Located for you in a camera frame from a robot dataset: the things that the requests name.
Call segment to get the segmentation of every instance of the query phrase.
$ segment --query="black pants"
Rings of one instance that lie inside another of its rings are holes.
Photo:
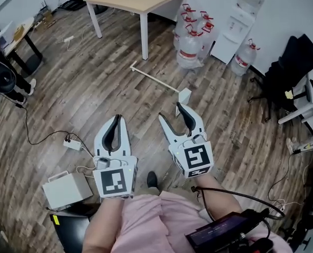
[[[16,86],[20,89],[23,89],[26,93],[30,93],[31,90],[31,85],[25,80],[23,79],[23,77],[21,75],[19,75],[16,70],[14,69],[14,67],[11,65],[11,63],[9,62],[8,59],[6,59],[4,56],[0,57],[0,61],[5,64],[7,67],[9,67],[16,76]],[[24,101],[24,97],[21,93],[17,93],[15,90],[12,90],[9,93],[5,94],[8,98],[12,99],[12,100],[16,100],[19,102],[23,102]]]

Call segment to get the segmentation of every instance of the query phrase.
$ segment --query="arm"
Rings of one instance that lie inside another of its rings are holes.
[[[196,177],[195,181],[198,187],[224,189],[209,173]],[[215,220],[231,212],[242,212],[239,202],[231,194],[205,190],[204,197],[208,209]]]
[[[124,200],[104,199],[84,237],[83,253],[108,253],[120,228]]]

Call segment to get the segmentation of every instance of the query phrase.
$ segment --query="wooden floor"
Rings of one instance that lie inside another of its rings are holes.
[[[149,23],[149,59],[144,61],[137,15],[113,9],[99,15],[101,40],[95,35],[86,8],[58,12],[56,18],[57,23],[45,33],[32,35],[45,57],[34,75],[35,93],[26,104],[32,142],[55,130],[66,130],[78,134],[93,151],[100,127],[119,113],[128,125],[132,153],[139,158],[137,187],[144,187],[147,173],[154,170],[164,178],[163,188],[188,189],[190,182],[185,182],[174,166],[158,122],[161,111],[176,130],[184,130],[184,122],[174,118],[177,94],[130,71],[134,60],[138,61],[137,68],[178,90],[188,87],[192,91],[189,106],[202,116],[212,143],[213,174],[227,189],[268,200],[270,185],[288,168],[286,138],[305,140],[310,135],[298,119],[293,126],[278,125],[276,115],[264,122],[265,100],[247,103],[248,97],[260,92],[249,81],[253,73],[236,77],[213,57],[196,71],[180,69],[172,25]],[[60,42],[71,35],[75,39],[69,48],[83,40],[75,51],[68,52],[67,45]],[[18,53],[23,58],[31,55],[25,43]],[[64,137],[58,133],[31,146],[26,137],[25,111],[0,98],[0,228],[18,252],[63,252],[45,210],[48,203],[42,185],[56,173],[93,164],[86,152],[63,147]],[[271,196],[301,202],[302,172],[311,160],[313,152],[291,157],[288,179],[274,187]],[[94,180],[88,181],[94,196],[87,201],[98,201]],[[244,208],[260,208],[255,202],[240,201]],[[288,210],[298,208],[288,206]]]

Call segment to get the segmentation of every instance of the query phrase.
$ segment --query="white stick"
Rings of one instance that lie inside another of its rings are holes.
[[[164,82],[162,82],[162,81],[159,81],[158,79],[152,77],[151,75],[148,75],[148,74],[145,73],[145,72],[142,72],[141,70],[136,69],[136,68],[134,67],[135,64],[136,64],[136,61],[134,61],[134,63],[130,66],[130,69],[131,69],[132,71],[138,71],[139,73],[145,75],[146,77],[151,78],[152,80],[154,80],[154,81],[156,81],[156,82],[158,82],[158,83],[160,83],[160,84],[162,84],[162,85],[168,87],[169,89],[172,89],[173,91],[175,91],[175,92],[177,92],[177,93],[180,93],[179,90],[177,90],[177,89],[175,89],[175,88],[169,86],[168,84],[166,84],[166,83],[164,83]]]

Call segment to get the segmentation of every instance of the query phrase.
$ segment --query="chair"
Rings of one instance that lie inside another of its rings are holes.
[[[263,76],[263,81],[251,78],[251,82],[256,82],[262,89],[258,96],[248,99],[248,103],[253,100],[266,98],[268,102],[268,122],[271,119],[271,106],[283,108],[289,112],[295,110],[294,99],[307,95],[302,93],[288,99],[286,91],[292,91],[298,82],[313,69],[313,43],[304,34],[300,38],[290,37],[283,55],[278,61],[273,62],[269,71]]]

